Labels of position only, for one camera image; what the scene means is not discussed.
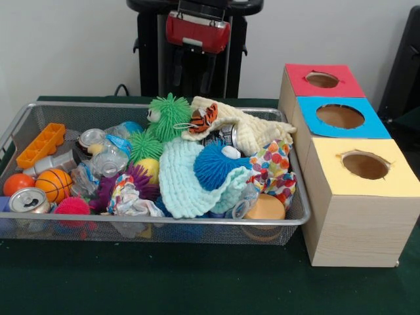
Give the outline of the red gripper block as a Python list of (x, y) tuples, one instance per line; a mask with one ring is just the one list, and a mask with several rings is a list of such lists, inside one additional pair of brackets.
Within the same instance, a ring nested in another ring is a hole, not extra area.
[[(231, 26), (225, 21), (210, 20), (172, 10), (167, 17), (165, 33), (171, 44), (199, 47), (207, 54), (207, 65), (202, 76), (200, 93), (211, 90), (217, 56), (229, 40)], [(173, 57), (173, 85), (178, 87), (182, 79), (185, 50), (176, 48)]]

